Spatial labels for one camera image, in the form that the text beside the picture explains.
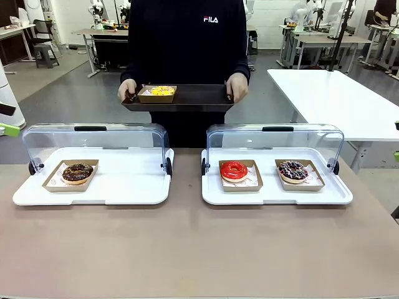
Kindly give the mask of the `person's left hand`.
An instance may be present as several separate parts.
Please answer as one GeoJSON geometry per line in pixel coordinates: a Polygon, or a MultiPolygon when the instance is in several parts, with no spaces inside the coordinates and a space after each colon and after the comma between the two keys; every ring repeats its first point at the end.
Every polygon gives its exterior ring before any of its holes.
{"type": "Polygon", "coordinates": [[[234,103],[240,102],[248,94],[248,80],[241,73],[232,74],[226,82],[227,95],[234,103]]]}

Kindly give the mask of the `person's right hand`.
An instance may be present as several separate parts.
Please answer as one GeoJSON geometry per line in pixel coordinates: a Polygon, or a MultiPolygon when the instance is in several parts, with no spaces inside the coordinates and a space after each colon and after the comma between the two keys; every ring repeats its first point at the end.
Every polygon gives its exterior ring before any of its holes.
{"type": "Polygon", "coordinates": [[[128,78],[124,80],[118,88],[118,97],[120,101],[122,102],[127,98],[134,96],[136,87],[137,84],[133,79],[128,78]]]}

